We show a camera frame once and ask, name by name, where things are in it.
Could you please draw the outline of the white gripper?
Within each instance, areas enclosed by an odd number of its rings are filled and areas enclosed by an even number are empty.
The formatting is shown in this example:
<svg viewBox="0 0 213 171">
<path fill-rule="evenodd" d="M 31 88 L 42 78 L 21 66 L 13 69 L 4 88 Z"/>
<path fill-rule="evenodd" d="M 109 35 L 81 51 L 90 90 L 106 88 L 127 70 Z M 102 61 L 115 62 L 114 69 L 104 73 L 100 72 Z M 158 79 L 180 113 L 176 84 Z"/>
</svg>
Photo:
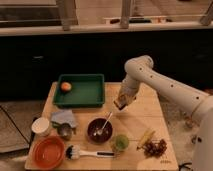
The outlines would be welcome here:
<svg viewBox="0 0 213 171">
<path fill-rule="evenodd" d="M 124 96 L 126 98 L 127 104 L 130 104 L 136 98 L 138 90 L 136 88 L 131 88 L 126 85 L 122 85 L 121 89 L 119 90 L 118 97 Z"/>
</svg>

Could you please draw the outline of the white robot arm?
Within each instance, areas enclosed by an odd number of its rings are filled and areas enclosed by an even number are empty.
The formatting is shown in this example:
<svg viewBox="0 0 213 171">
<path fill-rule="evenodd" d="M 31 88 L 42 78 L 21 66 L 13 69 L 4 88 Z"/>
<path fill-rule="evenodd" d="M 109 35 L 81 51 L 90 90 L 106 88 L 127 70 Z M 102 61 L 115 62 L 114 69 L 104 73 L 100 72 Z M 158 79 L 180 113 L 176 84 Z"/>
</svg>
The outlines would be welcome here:
<svg viewBox="0 0 213 171">
<path fill-rule="evenodd" d="M 119 110 L 130 105 L 141 83 L 156 90 L 199 125 L 192 170 L 213 171 L 213 95 L 159 74 L 153 70 L 153 65 L 148 55 L 129 59 L 124 65 L 126 76 L 114 104 Z"/>
</svg>

